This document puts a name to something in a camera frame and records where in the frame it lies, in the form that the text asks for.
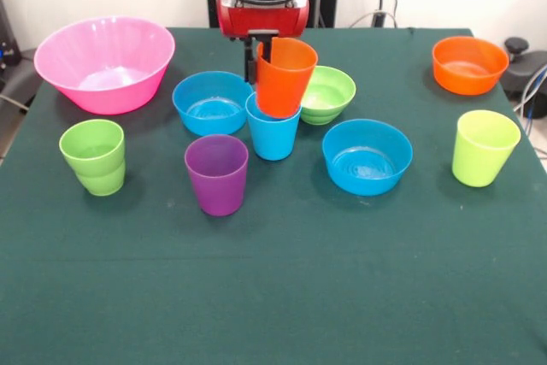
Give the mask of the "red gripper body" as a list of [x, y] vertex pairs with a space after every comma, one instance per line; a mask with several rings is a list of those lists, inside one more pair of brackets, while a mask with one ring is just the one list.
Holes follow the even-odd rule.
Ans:
[[280, 37], [300, 37], [309, 17], [309, 0], [278, 4], [215, 1], [220, 30], [228, 38], [247, 38], [256, 31], [276, 32]]

